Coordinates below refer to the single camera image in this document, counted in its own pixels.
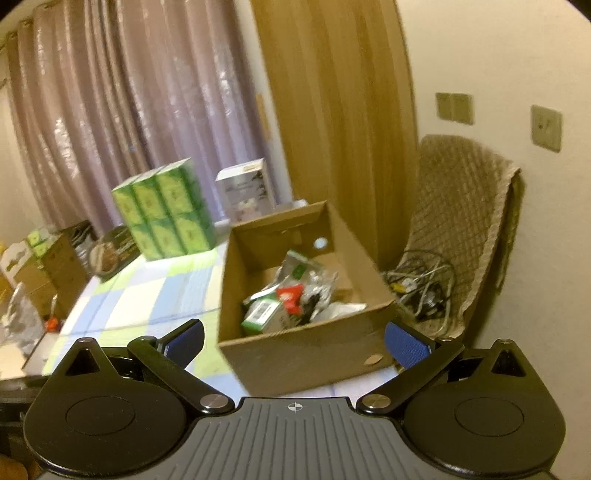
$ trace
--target light switch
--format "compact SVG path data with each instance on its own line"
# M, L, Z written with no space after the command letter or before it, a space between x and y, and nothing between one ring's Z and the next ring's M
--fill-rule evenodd
M531 139L534 145L559 152L562 148L562 113L532 105Z
M461 124L474 124L474 110L472 108L472 95L467 93L454 93L452 95L453 119Z
M452 94L436 93L437 116L443 120L453 120L452 115Z

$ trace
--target metal screw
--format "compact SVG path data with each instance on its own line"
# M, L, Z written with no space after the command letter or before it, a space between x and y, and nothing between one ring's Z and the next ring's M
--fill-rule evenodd
M370 410L379 410L381 408L388 407L391 403L391 400L386 395L373 393L371 395L364 396L361 402Z
M213 393L211 395L205 395L201 400L200 403L203 407L208 410L218 410L220 408L224 408L230 401L228 397L225 395L219 395L217 393Z

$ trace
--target brown cardboard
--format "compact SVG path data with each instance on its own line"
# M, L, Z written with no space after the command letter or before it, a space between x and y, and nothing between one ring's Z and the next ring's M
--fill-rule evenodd
M22 266L15 281L24 283L41 317L50 315L51 302L57 295L55 314L63 320L86 286L87 277L69 237L61 234L43 257L31 257Z
M12 285L10 285L10 282L3 275L3 273L0 273L0 303L2 303L3 301L9 302L10 297L12 296L12 292Z
M324 237L328 246L314 248ZM242 300L263 288L289 249L338 270L337 293L367 303L362 312L284 330L243 337ZM272 396L330 384L392 363L384 330L392 296L376 266L336 209L316 203L234 226L222 285L218 346L251 395ZM372 355L382 359L366 365Z

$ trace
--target hole in box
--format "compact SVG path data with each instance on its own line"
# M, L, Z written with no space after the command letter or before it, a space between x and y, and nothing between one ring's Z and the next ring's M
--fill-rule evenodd
M329 241L323 236L314 240L314 248L317 250L324 250L328 245Z
M379 361L381 361L382 358L384 358L383 355L380 355L379 353L375 353L374 355L370 356L363 364L366 367L371 367L372 365L375 365Z

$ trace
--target bed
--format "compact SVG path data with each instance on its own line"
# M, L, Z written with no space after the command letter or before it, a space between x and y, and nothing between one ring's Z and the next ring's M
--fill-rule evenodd
M210 252L146 262L140 256L114 278L93 278L65 322L43 369L50 374L80 337L101 346L126 345L141 335L163 336L191 318L206 331L202 352L187 367L234 401L248 396L216 347L226 242ZM352 402L396 375L393 367L289 396L350 397Z

